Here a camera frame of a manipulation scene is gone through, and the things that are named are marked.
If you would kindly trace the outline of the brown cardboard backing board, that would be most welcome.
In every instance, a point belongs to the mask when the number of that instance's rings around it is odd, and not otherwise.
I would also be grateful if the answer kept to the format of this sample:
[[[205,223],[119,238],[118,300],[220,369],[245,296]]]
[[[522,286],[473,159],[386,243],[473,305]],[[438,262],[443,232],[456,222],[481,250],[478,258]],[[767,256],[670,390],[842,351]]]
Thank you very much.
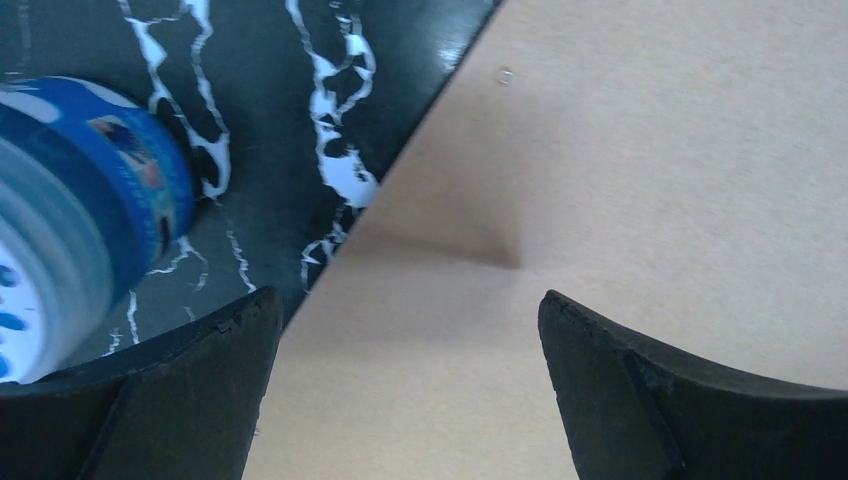
[[[571,479],[557,290],[847,385],[847,5],[510,1],[284,334],[249,479]]]

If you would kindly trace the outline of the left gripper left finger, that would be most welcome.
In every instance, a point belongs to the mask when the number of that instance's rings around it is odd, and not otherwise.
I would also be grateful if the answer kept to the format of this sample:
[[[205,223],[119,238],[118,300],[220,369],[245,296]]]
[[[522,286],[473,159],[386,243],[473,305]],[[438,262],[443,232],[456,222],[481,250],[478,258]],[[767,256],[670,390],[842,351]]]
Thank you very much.
[[[284,327],[266,286],[112,355],[1,387],[5,479],[239,479]]]

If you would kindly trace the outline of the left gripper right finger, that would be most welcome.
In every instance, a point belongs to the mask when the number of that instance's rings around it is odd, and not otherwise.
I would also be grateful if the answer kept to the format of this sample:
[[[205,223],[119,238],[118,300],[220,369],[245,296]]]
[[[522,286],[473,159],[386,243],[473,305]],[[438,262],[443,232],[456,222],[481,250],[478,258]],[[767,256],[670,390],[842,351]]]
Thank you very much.
[[[847,394],[734,369],[557,291],[538,331],[582,479],[843,479]]]

